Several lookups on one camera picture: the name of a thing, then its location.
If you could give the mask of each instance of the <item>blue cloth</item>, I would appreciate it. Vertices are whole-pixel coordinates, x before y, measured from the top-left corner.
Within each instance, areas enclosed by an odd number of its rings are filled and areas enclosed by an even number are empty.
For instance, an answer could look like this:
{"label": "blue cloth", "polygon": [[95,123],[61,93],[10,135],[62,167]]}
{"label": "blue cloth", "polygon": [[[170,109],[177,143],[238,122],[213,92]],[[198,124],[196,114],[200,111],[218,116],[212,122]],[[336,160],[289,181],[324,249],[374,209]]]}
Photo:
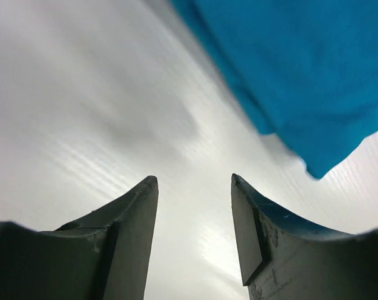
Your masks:
{"label": "blue cloth", "polygon": [[378,130],[378,0],[171,1],[258,131],[315,178]]}

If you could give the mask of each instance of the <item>folded cloth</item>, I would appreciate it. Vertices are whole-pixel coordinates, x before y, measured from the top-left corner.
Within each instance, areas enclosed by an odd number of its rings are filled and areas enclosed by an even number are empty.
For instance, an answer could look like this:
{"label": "folded cloth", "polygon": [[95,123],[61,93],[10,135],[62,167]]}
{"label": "folded cloth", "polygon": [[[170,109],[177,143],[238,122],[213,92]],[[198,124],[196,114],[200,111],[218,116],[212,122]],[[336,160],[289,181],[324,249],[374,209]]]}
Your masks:
{"label": "folded cloth", "polygon": [[322,178],[378,130],[378,0],[171,0],[262,134]]}

